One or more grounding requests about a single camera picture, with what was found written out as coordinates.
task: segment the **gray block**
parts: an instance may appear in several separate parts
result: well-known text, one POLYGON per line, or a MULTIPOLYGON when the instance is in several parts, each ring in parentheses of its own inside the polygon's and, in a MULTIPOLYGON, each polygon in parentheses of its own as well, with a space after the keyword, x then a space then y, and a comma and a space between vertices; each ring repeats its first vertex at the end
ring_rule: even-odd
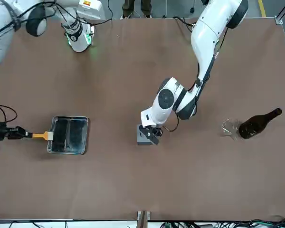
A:
POLYGON ((147 139, 146 136, 144 136, 141 131, 139 130, 139 126, 136 126, 136 141, 137 145, 144 145, 144 146, 149 146, 149 145, 154 145, 149 139, 147 139))

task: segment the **person's legs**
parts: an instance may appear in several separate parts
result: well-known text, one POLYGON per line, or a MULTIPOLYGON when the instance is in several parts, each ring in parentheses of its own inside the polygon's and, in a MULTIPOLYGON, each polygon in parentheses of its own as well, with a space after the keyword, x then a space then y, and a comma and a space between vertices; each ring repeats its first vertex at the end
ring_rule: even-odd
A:
POLYGON ((135 0, 124 0, 123 4, 123 16, 127 18, 133 13, 135 0))
POLYGON ((151 0, 141 0, 141 10, 143 12, 143 14, 148 18, 151 16, 151 9, 152 9, 152 5, 151 5, 151 0))

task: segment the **yellow floor line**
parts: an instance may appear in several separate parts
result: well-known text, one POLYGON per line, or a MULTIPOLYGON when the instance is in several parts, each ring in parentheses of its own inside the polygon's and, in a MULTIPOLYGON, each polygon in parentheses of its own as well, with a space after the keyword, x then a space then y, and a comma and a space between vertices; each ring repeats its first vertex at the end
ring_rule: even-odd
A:
POLYGON ((262 17, 265 18, 266 17, 266 12, 265 12, 263 1, 262 0, 258 0, 258 4, 260 6, 262 17))

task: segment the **shoe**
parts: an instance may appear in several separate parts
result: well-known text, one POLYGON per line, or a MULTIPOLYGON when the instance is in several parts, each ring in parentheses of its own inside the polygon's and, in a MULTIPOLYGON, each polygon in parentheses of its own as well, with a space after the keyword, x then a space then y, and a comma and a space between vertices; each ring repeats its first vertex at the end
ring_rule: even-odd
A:
POLYGON ((133 14, 133 12, 132 12, 128 17, 125 17, 124 15, 122 15, 122 16, 120 17, 120 20, 130 18, 130 17, 132 16, 132 14, 133 14))

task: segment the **bottle neck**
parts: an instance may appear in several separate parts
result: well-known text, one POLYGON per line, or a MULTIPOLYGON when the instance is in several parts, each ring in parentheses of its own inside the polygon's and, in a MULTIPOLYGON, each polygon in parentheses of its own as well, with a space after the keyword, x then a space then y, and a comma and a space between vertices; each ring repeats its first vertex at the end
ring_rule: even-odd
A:
POLYGON ((264 118, 266 119, 266 121, 271 121, 272 119, 276 118, 277 116, 279 116, 280 114, 282 114, 282 110, 280 108, 276 108, 275 110, 267 113, 264 115, 264 118))

